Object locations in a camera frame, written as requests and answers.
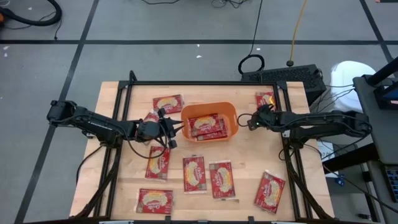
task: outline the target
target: table leg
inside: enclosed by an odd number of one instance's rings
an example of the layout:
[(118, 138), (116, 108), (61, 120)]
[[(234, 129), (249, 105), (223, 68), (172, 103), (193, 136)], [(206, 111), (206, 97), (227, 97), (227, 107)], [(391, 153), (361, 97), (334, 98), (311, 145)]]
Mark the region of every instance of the table leg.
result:
[[(355, 149), (351, 152), (347, 152), (346, 154), (343, 154), (341, 156), (329, 159), (322, 164), (329, 168), (332, 172), (334, 172), (350, 166), (362, 164), (364, 162), (377, 159), (379, 159), (379, 154), (377, 153), (374, 144), (371, 143), (361, 148)], [(326, 169), (324, 169), (323, 171), (325, 172), (325, 174), (329, 173), (329, 171)]]
[[(372, 194), (372, 192), (370, 190), (370, 184), (369, 184), (370, 182), (372, 182), (372, 178), (371, 178), (369, 171), (362, 172), (362, 178), (365, 181), (367, 192), (369, 194)], [(380, 216), (379, 216), (379, 213), (377, 212), (376, 203), (375, 203), (374, 199), (367, 196), (366, 194), (364, 194), (364, 195), (366, 198), (366, 203), (368, 204), (368, 208), (369, 208), (369, 212), (371, 214), (372, 221), (380, 222)]]

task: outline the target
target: wooden tabletop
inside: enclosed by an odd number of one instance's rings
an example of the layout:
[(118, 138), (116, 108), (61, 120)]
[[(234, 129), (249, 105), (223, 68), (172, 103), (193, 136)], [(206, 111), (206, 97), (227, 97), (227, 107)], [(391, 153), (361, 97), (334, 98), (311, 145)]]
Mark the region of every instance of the wooden tabletop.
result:
[[(117, 86), (117, 82), (103, 82), (96, 105), (96, 113), (112, 117)], [(144, 118), (153, 107), (153, 98), (176, 94), (183, 95), (185, 105), (229, 101), (235, 106), (237, 114), (253, 113), (257, 107), (254, 97), (257, 91), (273, 91), (273, 89), (271, 86), (133, 86), (127, 120)], [(309, 113), (303, 84), (300, 82), (288, 83), (288, 91), (292, 111)], [(279, 93), (281, 99), (283, 99), (282, 92)], [(124, 96), (122, 96), (119, 119), (123, 110), (123, 100)], [(283, 100), (281, 102), (282, 109), (284, 109)], [(170, 114), (170, 117), (180, 120), (180, 113)], [(166, 183), (146, 180), (144, 176), (147, 160), (134, 154), (128, 144), (123, 144), (112, 219), (163, 220), (165, 215), (136, 213), (134, 211), (138, 190), (147, 188), (174, 191), (172, 220), (244, 221), (248, 219), (248, 216), (253, 216), (256, 221), (294, 220), (288, 183), (285, 184), (283, 189), (276, 215), (265, 212), (254, 205), (254, 197), (265, 170), (269, 170), (288, 181), (286, 164), (278, 159), (278, 153), (282, 149), (280, 133), (262, 128), (255, 131), (240, 128), (232, 139), (225, 142), (188, 142), (181, 133), (177, 134), (175, 140), (178, 147), (172, 149), (170, 153), (169, 173)], [(316, 140), (310, 140), (307, 144), (317, 148)], [(152, 141), (149, 146), (136, 142), (132, 142), (132, 145), (140, 153), (148, 155), (150, 146), (157, 146), (158, 144)], [(85, 156), (98, 146), (98, 140), (89, 139)], [(97, 190), (104, 152), (103, 149), (95, 154), (81, 168), (70, 215), (77, 214)], [(208, 185), (208, 191), (205, 194), (185, 194), (183, 191), (182, 159), (192, 154), (201, 154), (205, 158)], [(301, 155), (309, 191), (324, 210), (329, 215), (334, 216), (319, 154), (314, 149), (305, 146), (301, 149)], [(230, 160), (232, 163), (236, 199), (238, 200), (217, 201), (212, 197), (208, 163), (222, 160)], [(298, 188), (297, 192), (300, 213), (302, 217), (305, 217), (302, 194)], [(108, 191), (104, 193), (102, 208), (106, 205), (107, 197)]]

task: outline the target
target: red wrapper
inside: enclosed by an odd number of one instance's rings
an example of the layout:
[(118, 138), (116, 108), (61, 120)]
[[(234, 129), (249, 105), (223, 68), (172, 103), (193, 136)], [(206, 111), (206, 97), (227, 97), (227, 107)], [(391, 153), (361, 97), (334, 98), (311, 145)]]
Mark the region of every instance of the red wrapper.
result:
[(184, 169), (184, 192), (195, 193), (207, 190), (203, 156), (183, 158), (182, 164)]
[(284, 186), (285, 180), (264, 172), (254, 204), (276, 213)]
[[(160, 146), (151, 146), (149, 157), (154, 157), (162, 153), (164, 150)], [(169, 169), (170, 149), (166, 149), (160, 157), (149, 159), (145, 178), (167, 180), (167, 171)]]
[(191, 127), (192, 137), (222, 131), (218, 114), (210, 114), (200, 118), (191, 118), (188, 122)]
[[(148, 115), (144, 118), (144, 122), (146, 121), (153, 121), (153, 122), (158, 122), (159, 121), (159, 115), (157, 113), (151, 111), (148, 113)], [(144, 144), (147, 146), (149, 145), (150, 141), (144, 142)]]
[(171, 214), (172, 205), (172, 190), (139, 189), (137, 213)]
[(235, 197), (231, 162), (211, 162), (209, 169), (213, 198)]
[(259, 108), (262, 105), (274, 105), (272, 110), (276, 109), (276, 103), (275, 103), (275, 98), (274, 98), (274, 93), (273, 92), (257, 92), (256, 93), (256, 102), (257, 102), (257, 107)]
[(154, 98), (154, 110), (158, 111), (160, 108), (166, 110), (166, 114), (177, 113), (182, 110), (182, 96), (165, 96)]
[(205, 141), (205, 140), (209, 140), (209, 139), (218, 139), (218, 138), (226, 137), (228, 135), (228, 133), (226, 131), (226, 126), (225, 126), (225, 122), (223, 119), (220, 119), (220, 125), (222, 128), (221, 131), (217, 131), (215, 133), (210, 133), (210, 134), (199, 135), (197, 137), (198, 141)]

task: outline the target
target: orange plastic bin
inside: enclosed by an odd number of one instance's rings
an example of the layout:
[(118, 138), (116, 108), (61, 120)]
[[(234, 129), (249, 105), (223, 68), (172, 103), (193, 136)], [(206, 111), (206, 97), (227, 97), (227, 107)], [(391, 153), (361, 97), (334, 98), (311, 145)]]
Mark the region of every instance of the orange plastic bin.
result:
[[(209, 139), (205, 141), (197, 141), (196, 137), (191, 137), (190, 126), (188, 119), (206, 116), (209, 114), (218, 113), (224, 119), (227, 127), (227, 137), (220, 139)], [(186, 139), (193, 142), (210, 142), (210, 141), (225, 141), (234, 136), (239, 129), (238, 122), (236, 121), (236, 109), (230, 102), (219, 103), (204, 103), (199, 105), (185, 106), (181, 111), (181, 120), (184, 127), (182, 133)]]

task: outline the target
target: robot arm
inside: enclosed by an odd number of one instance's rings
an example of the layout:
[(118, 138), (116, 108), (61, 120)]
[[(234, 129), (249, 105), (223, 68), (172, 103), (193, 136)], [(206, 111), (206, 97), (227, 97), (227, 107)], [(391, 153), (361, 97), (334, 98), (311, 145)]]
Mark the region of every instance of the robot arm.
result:
[(103, 115), (89, 111), (87, 108), (77, 106), (73, 101), (51, 102), (51, 108), (47, 115), (50, 125), (53, 126), (74, 126), (82, 130), (84, 135), (95, 135), (102, 145), (118, 147), (121, 142), (118, 139), (145, 142), (152, 139), (162, 142), (162, 137), (168, 138), (170, 149), (177, 147), (172, 138), (182, 127), (174, 129), (175, 124), (181, 121), (174, 121), (164, 118), (165, 111), (159, 110), (159, 122), (142, 119), (134, 121), (117, 121)]
[(372, 127), (369, 118), (355, 111), (332, 111), (328, 113), (295, 114), (293, 112), (272, 111), (272, 105), (261, 106), (248, 120), (251, 131), (264, 127), (280, 132), (291, 145), (303, 148), (309, 139), (346, 134), (361, 138), (367, 136)]

